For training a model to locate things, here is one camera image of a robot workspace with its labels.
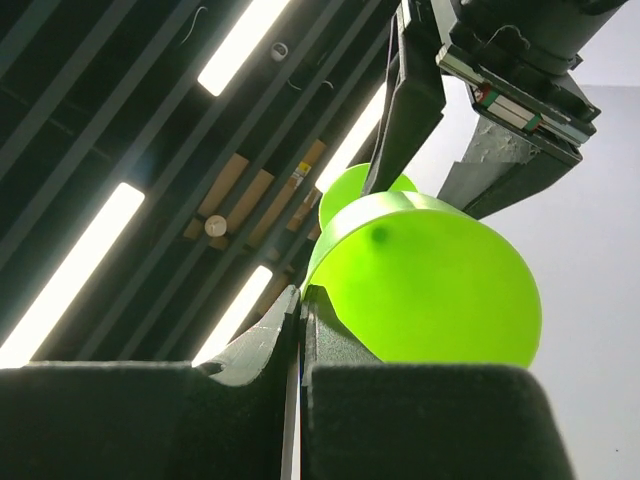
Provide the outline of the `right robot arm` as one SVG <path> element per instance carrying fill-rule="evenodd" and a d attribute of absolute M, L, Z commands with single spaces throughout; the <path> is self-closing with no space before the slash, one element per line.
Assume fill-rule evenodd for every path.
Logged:
<path fill-rule="evenodd" d="M 434 132 L 443 80 L 463 82 L 478 123 L 439 198 L 481 219 L 575 168 L 599 109 L 572 78 L 618 1 L 403 1 L 391 21 L 383 113 L 362 191 L 390 189 Z"/>

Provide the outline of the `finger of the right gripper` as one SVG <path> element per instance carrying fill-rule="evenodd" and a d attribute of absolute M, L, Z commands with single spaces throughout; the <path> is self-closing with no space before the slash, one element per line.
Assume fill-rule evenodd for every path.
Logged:
<path fill-rule="evenodd" d="M 578 149 L 551 134 L 521 137 L 480 117 L 437 198 L 482 219 L 546 190 L 581 161 Z"/>
<path fill-rule="evenodd" d="M 391 20 L 383 110 L 363 196 L 387 191 L 443 118 L 436 55 L 442 46 L 429 1 L 402 1 Z"/>

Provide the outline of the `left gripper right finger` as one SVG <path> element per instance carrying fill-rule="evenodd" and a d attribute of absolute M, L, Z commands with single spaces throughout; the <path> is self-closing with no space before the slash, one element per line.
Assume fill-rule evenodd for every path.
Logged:
<path fill-rule="evenodd" d="M 547 396 L 527 370 L 379 361 L 325 288 L 304 293 L 305 479 L 571 479 Z"/>

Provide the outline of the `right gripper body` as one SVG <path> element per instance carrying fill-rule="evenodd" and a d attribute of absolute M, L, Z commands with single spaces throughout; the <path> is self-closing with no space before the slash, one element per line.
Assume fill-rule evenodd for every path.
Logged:
<path fill-rule="evenodd" d="M 600 111 L 570 73 L 601 27 L 598 1 L 429 1 L 437 65 L 466 82 L 475 106 L 516 129 L 579 146 Z"/>

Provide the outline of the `green plastic goblet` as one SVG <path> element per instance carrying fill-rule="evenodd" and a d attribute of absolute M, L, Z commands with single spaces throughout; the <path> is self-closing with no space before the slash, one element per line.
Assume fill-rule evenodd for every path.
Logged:
<path fill-rule="evenodd" d="M 406 176 L 364 194 L 367 172 L 321 180 L 304 288 L 323 288 L 339 325 L 382 361 L 530 366 L 542 307 L 517 249 Z"/>

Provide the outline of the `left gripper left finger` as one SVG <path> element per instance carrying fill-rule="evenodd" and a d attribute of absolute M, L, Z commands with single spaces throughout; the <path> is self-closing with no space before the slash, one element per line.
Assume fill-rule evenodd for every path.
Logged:
<path fill-rule="evenodd" d="M 300 293 L 201 365 L 37 362 L 1 373 L 5 479 L 286 479 Z"/>

